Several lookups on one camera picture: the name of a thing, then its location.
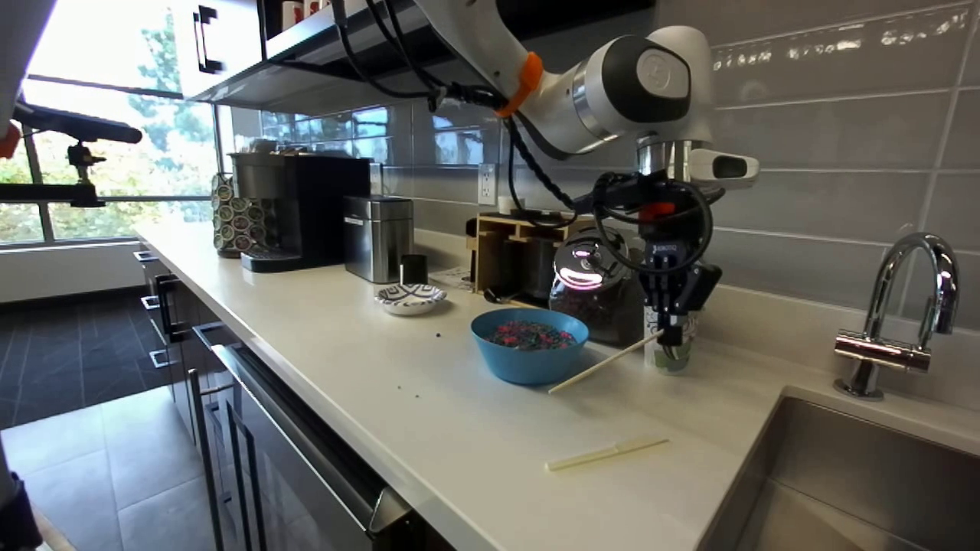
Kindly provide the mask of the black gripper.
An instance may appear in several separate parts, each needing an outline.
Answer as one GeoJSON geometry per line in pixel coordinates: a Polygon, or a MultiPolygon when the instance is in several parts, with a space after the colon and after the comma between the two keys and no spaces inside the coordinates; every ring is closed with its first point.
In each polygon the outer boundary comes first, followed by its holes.
{"type": "Polygon", "coordinates": [[[684,313],[700,313],[722,280],[720,266],[694,265],[714,239],[711,201],[714,194],[705,194],[694,185],[670,185],[665,177],[628,177],[609,194],[609,209],[622,211],[642,239],[636,270],[652,275],[651,305],[656,313],[661,350],[678,350],[684,344],[678,294],[684,313]]]}

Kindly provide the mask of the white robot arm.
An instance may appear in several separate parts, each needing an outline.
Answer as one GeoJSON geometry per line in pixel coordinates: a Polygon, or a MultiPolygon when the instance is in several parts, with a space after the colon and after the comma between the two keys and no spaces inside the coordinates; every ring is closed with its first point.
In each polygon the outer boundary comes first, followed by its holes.
{"type": "Polygon", "coordinates": [[[541,167],[521,140],[521,130],[556,158],[636,137],[636,168],[603,175],[581,199],[563,197],[548,177],[541,185],[571,211],[592,213],[602,239],[608,239],[608,221],[625,221],[639,234],[639,261],[620,248],[614,255],[642,282],[656,344],[684,350],[686,318],[720,282],[720,270],[705,265],[714,239],[711,204],[728,188],[748,188],[759,175],[754,155],[714,147],[707,37],[689,24],[656,27],[646,37],[620,35],[563,73],[550,73],[512,35],[499,0],[411,0],[437,40],[480,78],[480,87],[457,87],[419,69],[389,0],[365,4],[431,108],[446,97],[494,108],[533,172],[541,167]]]}

